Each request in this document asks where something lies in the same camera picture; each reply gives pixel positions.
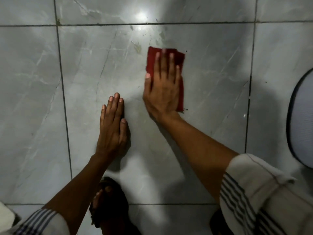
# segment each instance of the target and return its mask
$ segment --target floor tile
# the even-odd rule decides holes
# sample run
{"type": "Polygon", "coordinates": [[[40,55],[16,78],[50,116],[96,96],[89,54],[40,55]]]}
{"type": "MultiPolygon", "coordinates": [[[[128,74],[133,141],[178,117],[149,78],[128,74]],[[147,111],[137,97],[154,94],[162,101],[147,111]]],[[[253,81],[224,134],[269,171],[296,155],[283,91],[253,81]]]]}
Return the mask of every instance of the floor tile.
{"type": "Polygon", "coordinates": [[[183,76],[188,110],[182,116],[243,153],[252,37],[252,24],[61,27],[73,176],[95,151],[102,104],[120,92],[131,147],[107,174],[121,183],[129,202],[212,202],[185,156],[145,109],[147,48],[173,47],[186,53],[183,76]]]}
{"type": "MultiPolygon", "coordinates": [[[[211,234],[209,221],[216,210],[216,205],[130,205],[129,215],[142,235],[201,235],[211,234]]],[[[89,211],[77,234],[102,234],[91,225],[89,211]]]]}
{"type": "Polygon", "coordinates": [[[53,0],[1,0],[0,25],[53,24],[53,0]]]}
{"type": "Polygon", "coordinates": [[[70,180],[55,27],[2,27],[0,43],[0,199],[45,203],[70,180]]]}
{"type": "Polygon", "coordinates": [[[257,25],[247,140],[248,153],[290,173],[311,192],[313,172],[288,149],[286,117],[295,85],[313,67],[312,35],[312,23],[257,25]]]}
{"type": "Polygon", "coordinates": [[[32,213],[41,209],[42,205],[7,205],[22,219],[27,219],[32,213]]]}
{"type": "Polygon", "coordinates": [[[260,21],[313,20],[312,0],[258,0],[260,21]]]}
{"type": "Polygon", "coordinates": [[[62,24],[253,21],[256,0],[56,0],[62,24]]]}

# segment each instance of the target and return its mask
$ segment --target person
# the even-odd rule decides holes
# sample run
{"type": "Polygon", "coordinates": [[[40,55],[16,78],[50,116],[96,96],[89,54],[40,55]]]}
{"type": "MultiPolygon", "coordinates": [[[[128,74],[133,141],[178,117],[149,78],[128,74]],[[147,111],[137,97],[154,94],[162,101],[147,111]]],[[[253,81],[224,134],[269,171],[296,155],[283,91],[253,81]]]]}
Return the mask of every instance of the person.
{"type": "MultiPolygon", "coordinates": [[[[156,54],[154,80],[147,73],[143,101],[188,157],[199,180],[220,205],[233,234],[310,234],[313,200],[294,178],[263,160],[242,154],[194,128],[176,112],[180,70],[174,55],[156,54]]],[[[140,234],[128,217],[121,187],[102,176],[127,142],[124,100],[119,93],[102,106],[95,154],[84,169],[42,209],[4,232],[14,235],[75,235],[89,207],[92,221],[107,234],[140,234]]]]}

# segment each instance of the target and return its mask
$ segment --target hand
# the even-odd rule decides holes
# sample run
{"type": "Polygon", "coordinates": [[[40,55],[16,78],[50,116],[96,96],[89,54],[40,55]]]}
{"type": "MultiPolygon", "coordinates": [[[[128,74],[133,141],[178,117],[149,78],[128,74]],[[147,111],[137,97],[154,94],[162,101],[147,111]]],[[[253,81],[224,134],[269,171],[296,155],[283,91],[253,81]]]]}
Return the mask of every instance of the hand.
{"type": "Polygon", "coordinates": [[[123,113],[124,100],[119,97],[119,93],[109,98],[108,106],[102,106],[96,154],[112,161],[121,153],[127,142],[127,121],[121,119],[123,113]]]}
{"type": "Polygon", "coordinates": [[[175,66],[174,63],[174,54],[170,54],[169,67],[167,66],[166,49],[162,50],[161,64],[160,55],[158,52],[155,58],[153,84],[151,75],[147,73],[143,93],[147,111],[158,122],[164,116],[177,114],[181,80],[179,66],[175,66]]]}

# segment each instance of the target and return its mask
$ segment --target folded red fabric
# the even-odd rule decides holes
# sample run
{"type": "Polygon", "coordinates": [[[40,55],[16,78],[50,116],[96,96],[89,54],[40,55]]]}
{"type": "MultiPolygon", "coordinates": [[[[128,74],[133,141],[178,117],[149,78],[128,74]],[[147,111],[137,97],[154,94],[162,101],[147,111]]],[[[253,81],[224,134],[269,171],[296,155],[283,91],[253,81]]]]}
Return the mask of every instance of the folded red fabric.
{"type": "MultiPolygon", "coordinates": [[[[146,71],[147,71],[147,73],[149,73],[151,75],[152,81],[153,81],[153,77],[154,77],[154,62],[155,62],[156,53],[161,52],[161,51],[162,51],[162,49],[154,48],[154,47],[149,47],[149,49],[148,49],[146,71]]],[[[178,52],[177,49],[168,48],[168,49],[166,49],[167,59],[169,59],[170,53],[174,53],[175,65],[179,65],[180,74],[182,74],[182,66],[184,64],[185,54],[178,52]]],[[[181,78],[181,81],[179,84],[179,102],[178,102],[177,111],[184,111],[184,82],[183,82],[182,78],[181,78]]]]}

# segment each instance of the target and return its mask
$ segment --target striped sleeve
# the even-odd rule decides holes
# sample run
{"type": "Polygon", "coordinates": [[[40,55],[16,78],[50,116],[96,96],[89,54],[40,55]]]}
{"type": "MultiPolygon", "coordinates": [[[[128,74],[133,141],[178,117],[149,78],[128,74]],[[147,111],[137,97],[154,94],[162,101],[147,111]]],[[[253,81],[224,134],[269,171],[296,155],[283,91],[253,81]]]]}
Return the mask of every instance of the striped sleeve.
{"type": "Polygon", "coordinates": [[[295,179],[251,154],[235,157],[221,186],[223,216],[236,234],[311,234],[313,199],[295,179]]]}
{"type": "Polygon", "coordinates": [[[53,210],[40,209],[1,235],[69,235],[65,219],[53,210]]]}

